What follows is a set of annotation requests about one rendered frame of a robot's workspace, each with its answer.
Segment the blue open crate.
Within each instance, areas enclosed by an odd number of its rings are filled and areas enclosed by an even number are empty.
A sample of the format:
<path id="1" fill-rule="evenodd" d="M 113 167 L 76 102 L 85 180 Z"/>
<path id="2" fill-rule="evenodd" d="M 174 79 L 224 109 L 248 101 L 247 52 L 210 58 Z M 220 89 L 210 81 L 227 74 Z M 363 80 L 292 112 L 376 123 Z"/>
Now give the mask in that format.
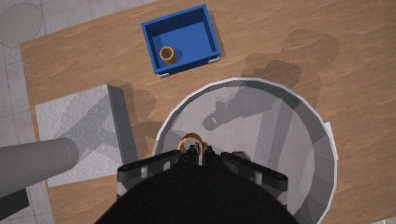
<path id="1" fill-rule="evenodd" d="M 154 74 L 160 78 L 217 63 L 221 55 L 206 4 L 141 23 L 141 27 Z M 164 47 L 172 48 L 175 64 L 167 66 L 160 57 Z"/>

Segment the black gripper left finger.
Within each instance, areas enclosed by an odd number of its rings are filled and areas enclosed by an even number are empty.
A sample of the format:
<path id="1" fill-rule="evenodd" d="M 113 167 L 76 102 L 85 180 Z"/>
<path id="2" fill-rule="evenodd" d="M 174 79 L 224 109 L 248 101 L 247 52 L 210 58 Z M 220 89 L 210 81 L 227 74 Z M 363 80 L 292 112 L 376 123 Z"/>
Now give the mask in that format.
<path id="1" fill-rule="evenodd" d="M 186 153 L 172 150 L 136 162 L 132 162 L 117 169 L 117 195 L 116 201 L 132 186 L 164 171 L 164 164 L 170 161 L 169 169 L 193 167 L 199 165 L 199 143 L 191 145 Z"/>

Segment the bronze bushing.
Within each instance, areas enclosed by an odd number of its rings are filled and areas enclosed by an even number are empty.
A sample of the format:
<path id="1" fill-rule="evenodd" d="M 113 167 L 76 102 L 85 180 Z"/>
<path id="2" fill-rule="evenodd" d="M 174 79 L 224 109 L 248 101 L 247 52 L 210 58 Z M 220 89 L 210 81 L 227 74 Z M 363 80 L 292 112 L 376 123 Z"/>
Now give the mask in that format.
<path id="1" fill-rule="evenodd" d="M 167 58 L 170 55 L 172 55 L 172 56 L 169 59 L 164 59 L 164 58 Z M 171 65 L 171 64 L 174 64 L 177 61 L 176 56 L 175 56 L 172 48 L 170 48 L 170 47 L 162 48 L 161 51 L 160 51 L 160 56 L 161 56 L 161 58 L 163 59 L 163 61 L 165 62 L 165 64 L 167 66 Z"/>
<path id="2" fill-rule="evenodd" d="M 202 142 L 201 137 L 198 134 L 196 134 L 196 133 L 188 133 L 188 134 L 186 134 L 183 137 L 183 139 L 181 140 L 181 142 L 179 143 L 179 145 L 178 145 L 178 149 L 177 150 L 180 150 L 181 154 L 186 153 L 186 151 L 187 151 L 186 148 L 184 147 L 184 144 L 183 144 L 184 141 L 186 141 L 186 140 L 194 140 L 197 143 L 199 143 L 199 145 L 200 145 L 200 147 L 199 147 L 199 159 L 200 159 L 201 156 L 202 156 L 202 146 L 203 146 L 203 142 Z"/>

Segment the grey round turntable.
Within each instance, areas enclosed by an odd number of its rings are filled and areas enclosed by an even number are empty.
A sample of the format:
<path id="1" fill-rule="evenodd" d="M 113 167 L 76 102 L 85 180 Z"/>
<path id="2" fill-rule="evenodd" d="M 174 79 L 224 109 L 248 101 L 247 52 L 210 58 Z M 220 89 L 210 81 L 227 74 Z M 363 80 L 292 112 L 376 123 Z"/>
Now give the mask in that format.
<path id="1" fill-rule="evenodd" d="M 320 224 L 328 212 L 338 160 L 330 122 L 285 86 L 236 77 L 209 83 L 170 112 L 151 157 L 177 149 L 188 133 L 216 154 L 229 152 L 285 174 L 287 209 L 300 224 Z"/>

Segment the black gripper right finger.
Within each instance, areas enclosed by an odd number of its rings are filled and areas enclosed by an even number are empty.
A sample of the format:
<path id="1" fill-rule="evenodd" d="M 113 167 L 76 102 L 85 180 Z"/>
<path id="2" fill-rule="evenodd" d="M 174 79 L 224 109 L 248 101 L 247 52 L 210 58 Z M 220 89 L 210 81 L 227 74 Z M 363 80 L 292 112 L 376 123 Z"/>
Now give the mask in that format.
<path id="1" fill-rule="evenodd" d="M 288 177 L 286 175 L 229 152 L 221 152 L 221 155 L 216 154 L 212 147 L 207 145 L 207 142 L 203 142 L 202 165 L 231 172 L 231 164 L 238 168 L 240 176 L 262 186 L 287 208 Z"/>

